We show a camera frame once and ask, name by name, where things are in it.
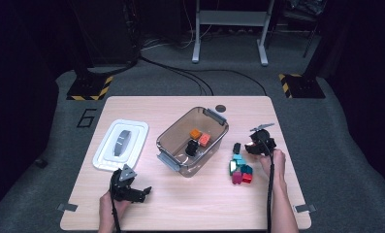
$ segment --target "yellow and black hazard tape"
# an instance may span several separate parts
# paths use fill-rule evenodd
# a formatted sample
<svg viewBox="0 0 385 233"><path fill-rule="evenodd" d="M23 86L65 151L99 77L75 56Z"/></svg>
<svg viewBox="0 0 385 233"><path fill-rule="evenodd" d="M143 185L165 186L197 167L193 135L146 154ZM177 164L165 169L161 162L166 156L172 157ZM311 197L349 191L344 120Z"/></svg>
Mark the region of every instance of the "yellow and black hazard tape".
<svg viewBox="0 0 385 233"><path fill-rule="evenodd" d="M279 74L280 83L282 84L283 92L285 92L286 98L293 98L291 90L289 88L289 84L288 84L288 82L286 82L286 77L288 77L288 76L290 76L290 77L301 77L301 75L298 75L298 74L291 74L291 75Z"/></svg>
<svg viewBox="0 0 385 233"><path fill-rule="evenodd" d="M68 95L67 100L102 100L110 88L113 77L110 76L105 80L102 89L95 95Z"/></svg>

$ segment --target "colored block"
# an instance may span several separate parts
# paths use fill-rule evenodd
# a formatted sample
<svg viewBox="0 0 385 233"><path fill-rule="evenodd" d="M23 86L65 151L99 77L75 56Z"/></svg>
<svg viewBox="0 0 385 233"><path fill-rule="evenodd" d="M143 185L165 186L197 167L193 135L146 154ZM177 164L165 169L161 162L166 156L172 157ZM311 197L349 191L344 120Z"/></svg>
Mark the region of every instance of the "colored block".
<svg viewBox="0 0 385 233"><path fill-rule="evenodd" d="M246 164L246 161L244 159L238 159L237 160L237 165L238 166L242 166L242 165L245 165Z"/></svg>
<svg viewBox="0 0 385 233"><path fill-rule="evenodd" d="M252 175L251 174L247 174L247 173L243 173L242 181L244 183L251 183L252 182Z"/></svg>
<svg viewBox="0 0 385 233"><path fill-rule="evenodd" d="M210 139L210 135L207 133L203 133L201 138L199 138L199 145L202 147L206 147Z"/></svg>
<svg viewBox="0 0 385 233"><path fill-rule="evenodd" d="M233 184L241 184L242 182L242 173L241 172L234 172L232 174L232 183Z"/></svg>
<svg viewBox="0 0 385 233"><path fill-rule="evenodd" d="M196 129L196 128L192 129L192 130L189 132L189 135L190 135L191 138L193 138L194 140L198 140L199 137L201 137L201 134L202 134L202 133L201 133L198 129Z"/></svg>
<svg viewBox="0 0 385 233"><path fill-rule="evenodd" d="M235 159L235 160L241 160L241 159L242 159L242 155L240 155L240 154L234 154L234 155L232 156L232 159Z"/></svg>
<svg viewBox="0 0 385 233"><path fill-rule="evenodd" d="M237 161L231 160L229 162L229 175L232 176L235 171L237 171Z"/></svg>
<svg viewBox="0 0 385 233"><path fill-rule="evenodd" d="M241 166L241 172L242 173L247 173L247 174L252 174L253 169L249 165L242 165Z"/></svg>
<svg viewBox="0 0 385 233"><path fill-rule="evenodd" d="M188 146L186 147L185 149L185 152L189 155L189 156L195 156L196 155L196 151L198 150L198 142L196 142L195 140L189 140L188 142Z"/></svg>
<svg viewBox="0 0 385 233"><path fill-rule="evenodd" d="M235 143L234 144L234 153L240 153L241 152L241 144L240 143Z"/></svg>

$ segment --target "stand leg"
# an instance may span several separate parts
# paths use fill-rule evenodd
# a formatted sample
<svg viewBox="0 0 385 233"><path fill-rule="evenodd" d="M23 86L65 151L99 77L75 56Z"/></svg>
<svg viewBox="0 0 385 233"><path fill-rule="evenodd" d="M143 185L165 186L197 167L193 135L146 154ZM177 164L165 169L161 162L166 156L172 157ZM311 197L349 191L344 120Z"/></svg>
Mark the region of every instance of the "stand leg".
<svg viewBox="0 0 385 233"><path fill-rule="evenodd" d="M271 0L270 5L268 6L268 11L267 11L265 18L264 18L264 28L262 29L261 39L257 40L258 51L259 51L259 56L261 58L262 66L268 66L268 58L267 58L267 53L265 51L264 44L265 44L265 38L268 34L269 23L271 21L273 3L274 3L274 0Z"/></svg>
<svg viewBox="0 0 385 233"><path fill-rule="evenodd" d="M200 0L196 0L196 25L195 25L195 47L193 49L192 63L199 62L199 52L201 51L201 22L200 22Z"/></svg>

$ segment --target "human hand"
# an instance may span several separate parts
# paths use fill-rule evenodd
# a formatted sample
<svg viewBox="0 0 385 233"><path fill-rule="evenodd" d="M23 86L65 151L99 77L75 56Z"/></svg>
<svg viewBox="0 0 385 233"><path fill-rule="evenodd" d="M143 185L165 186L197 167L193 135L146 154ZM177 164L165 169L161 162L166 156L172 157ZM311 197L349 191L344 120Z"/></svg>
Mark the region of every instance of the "human hand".
<svg viewBox="0 0 385 233"><path fill-rule="evenodd" d="M261 155L260 158L262 167L264 168L264 172L269 177L271 174L271 158L269 156ZM285 162L286 155L282 150L275 149L273 150L273 164L274 164L274 173L273 179L284 179L285 175Z"/></svg>
<svg viewBox="0 0 385 233"><path fill-rule="evenodd" d="M122 219L123 213L128 208L131 202L129 201L115 201L118 219ZM111 233L115 227L112 214L112 200L111 193L107 191L101 198L99 198L99 230L98 233Z"/></svg>

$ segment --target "black cable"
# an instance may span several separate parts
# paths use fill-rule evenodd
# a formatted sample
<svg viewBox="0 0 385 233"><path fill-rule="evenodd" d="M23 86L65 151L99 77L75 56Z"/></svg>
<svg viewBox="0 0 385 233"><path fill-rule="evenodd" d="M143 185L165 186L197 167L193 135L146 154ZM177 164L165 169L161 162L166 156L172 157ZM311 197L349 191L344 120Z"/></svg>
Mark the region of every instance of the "black cable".
<svg viewBox="0 0 385 233"><path fill-rule="evenodd" d="M112 215L113 215L113 220L114 220L115 227L116 227L116 232L121 233L122 231L120 230L119 219L117 217L117 211L116 211L116 207L115 207L114 201L113 201L114 196L112 196L112 183L110 183L110 194L111 194L111 201L112 201Z"/></svg>
<svg viewBox="0 0 385 233"><path fill-rule="evenodd" d="M187 72L188 74L190 74L189 72L213 72L213 71L221 71L221 72L231 72L231 73L235 73L235 74L237 74L237 75L244 76L244 77L250 79L251 81L257 83L257 84L262 88L262 90L264 91L265 96L268 96L267 91L265 90L265 88L264 88L259 82L257 82L256 80L254 80L254 79L250 78L249 76L247 76L247 75L245 75L245 74L243 74L243 73L241 73L241 72L238 72L238 71L234 71L234 70L226 70L226 69L188 70L188 69L181 69L181 68L177 68L177 67L172 67L172 66L168 66L168 65L163 65L163 64L160 64L160 63L157 63L157 62L154 62L154 61L150 61L150 60L148 60L148 59L146 59L146 58L144 58L144 57L142 57L142 56L140 56L140 59L141 59L141 60L144 60L144 61L146 61L146 62L149 62L149 63L151 63L151 64L159 65L159 66L164 67L164 68L166 68L166 69L171 68L171 69L174 69L174 70L177 70L177 71L180 71L180 72Z"/></svg>
<svg viewBox="0 0 385 233"><path fill-rule="evenodd" d="M274 163L273 163L273 151L268 148L268 146L265 144L263 140L260 140L266 150L268 151L271 159L271 170L270 170L270 180L268 184L268 200L267 200L267 218L268 218L268 233L272 232L272 210L271 210L271 205L272 205L272 191L273 191L273 175L274 175Z"/></svg>
<svg viewBox="0 0 385 233"><path fill-rule="evenodd" d="M185 71L189 71L189 72L213 72L213 71L222 71L222 72L231 72L231 73L235 73L237 75L241 75L241 76L244 76L246 78L248 78L249 80L257 83L261 88L262 90L264 91L265 93L265 96L268 96L267 94L267 91L265 90L265 88L259 83L257 82L256 80L254 80L253 78L250 78L249 76L241 73L241 72L238 72L238 71L234 71L234 70L225 70L225 69L206 69L206 70L185 70Z"/></svg>
<svg viewBox="0 0 385 233"><path fill-rule="evenodd" d="M176 68L176 67L172 67L172 66L168 66L168 65L164 65L164 64L155 62L155 61L151 61L151 60L149 60L149 59L147 59L147 58L144 58L143 56L140 56L140 60L143 60L143 61L145 61L145 62L147 62L147 63L150 63L150 64L153 64L153 65L156 65L156 66L159 66L159 67L168 69L168 70L170 70L170 71L172 71L172 72L174 72L174 73L177 73L177 74L179 74L179 75L183 75L183 74L180 74L180 73L179 73L179 72L183 72L183 73L185 73L185 74L188 74L188 75L190 75L190 76L193 76L193 77L195 77L195 79L197 79L197 80L201 81L202 83L204 83L204 84L208 87L208 89L210 90L210 94L213 95L213 90L212 90L212 88L210 87L209 84L207 84L204 80L202 80L201 78L197 77L196 75L193 75L193 74L189 73L188 71L184 71L184 70L179 69L179 68ZM186 76L186 75L183 75L183 76L186 77L186 78L188 78L188 79L190 79L190 80L192 80L192 81L194 81L195 83L198 84L198 86L199 86L200 88L202 88L202 86L201 86L198 82L196 82L195 80L193 80L192 78L190 78L190 77L188 77L188 76Z"/></svg>
<svg viewBox="0 0 385 233"><path fill-rule="evenodd" d="M116 69L116 70L112 70L112 71L108 71L108 72L103 72L103 73L95 73L95 72L90 72L90 73L95 75L95 76L97 76L97 75L99 75L99 76L113 76L113 75L117 75L119 73L122 73L122 72L124 72L126 70L131 69L137 63L138 63L137 61L130 61L130 62L128 62L127 66L119 68L119 69Z"/></svg>
<svg viewBox="0 0 385 233"><path fill-rule="evenodd" d="M163 39L163 38L152 38L152 37L145 38L144 41L142 42L142 50L153 48L153 47L160 45L162 43L166 43L165 39Z"/></svg>

